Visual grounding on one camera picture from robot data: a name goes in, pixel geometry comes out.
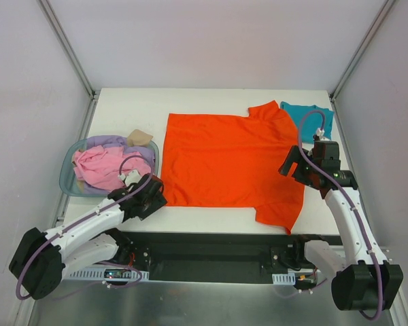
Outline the orange t shirt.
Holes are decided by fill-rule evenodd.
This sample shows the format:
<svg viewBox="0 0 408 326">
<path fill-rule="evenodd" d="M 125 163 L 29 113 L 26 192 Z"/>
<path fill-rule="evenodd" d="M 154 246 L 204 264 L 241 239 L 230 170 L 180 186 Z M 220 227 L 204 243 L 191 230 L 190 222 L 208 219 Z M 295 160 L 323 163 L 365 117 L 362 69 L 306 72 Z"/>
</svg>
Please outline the orange t shirt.
<svg viewBox="0 0 408 326">
<path fill-rule="evenodd" d="M 296 134 L 276 101 L 247 116 L 170 114 L 161 166 L 168 206 L 253 208 L 257 222 L 291 234 L 305 188 L 279 168 Z"/>
</svg>

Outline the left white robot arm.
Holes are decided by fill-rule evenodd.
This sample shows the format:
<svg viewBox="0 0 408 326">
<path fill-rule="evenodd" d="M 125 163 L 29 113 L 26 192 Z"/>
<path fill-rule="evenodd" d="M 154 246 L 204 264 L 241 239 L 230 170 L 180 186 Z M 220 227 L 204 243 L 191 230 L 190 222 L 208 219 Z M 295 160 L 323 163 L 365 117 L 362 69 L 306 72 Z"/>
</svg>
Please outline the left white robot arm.
<svg viewBox="0 0 408 326">
<path fill-rule="evenodd" d="M 164 188 L 161 179 L 146 174 L 137 183 L 110 192 L 70 223 L 25 232 L 9 265 L 17 280 L 16 297 L 43 299 L 65 277 L 93 264 L 132 269 L 137 254 L 118 226 L 133 218 L 144 220 L 164 207 Z"/>
</svg>

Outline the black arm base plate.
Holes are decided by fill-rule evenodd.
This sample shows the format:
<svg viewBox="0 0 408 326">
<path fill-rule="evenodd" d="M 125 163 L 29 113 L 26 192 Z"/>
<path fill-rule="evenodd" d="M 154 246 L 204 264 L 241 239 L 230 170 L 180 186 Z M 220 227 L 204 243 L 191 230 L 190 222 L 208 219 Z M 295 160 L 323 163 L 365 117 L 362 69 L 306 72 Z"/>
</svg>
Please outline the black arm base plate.
<svg viewBox="0 0 408 326">
<path fill-rule="evenodd" d="M 148 272 L 150 280 L 270 284 L 275 274 L 294 272 L 308 285 L 318 269 L 301 255 L 308 236 L 127 232 L 111 261 Z"/>
</svg>

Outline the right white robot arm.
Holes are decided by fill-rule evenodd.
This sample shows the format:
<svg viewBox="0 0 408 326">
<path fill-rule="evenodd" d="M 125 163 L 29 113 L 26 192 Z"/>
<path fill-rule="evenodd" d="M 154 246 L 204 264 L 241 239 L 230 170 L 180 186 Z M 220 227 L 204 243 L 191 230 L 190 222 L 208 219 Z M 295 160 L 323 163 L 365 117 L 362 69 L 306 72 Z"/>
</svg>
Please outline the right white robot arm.
<svg viewBox="0 0 408 326">
<path fill-rule="evenodd" d="M 333 301 L 340 310 L 362 314 L 372 310 L 379 315 L 390 309 L 403 271 L 379 247 L 364 215 L 356 178 L 341 169 L 338 143 L 316 140 L 311 150 L 292 146 L 279 173 L 320 192 L 345 253 L 340 257 L 325 240 L 307 240 L 292 251 L 293 262 L 300 268 L 313 264 L 331 281 Z"/>
</svg>

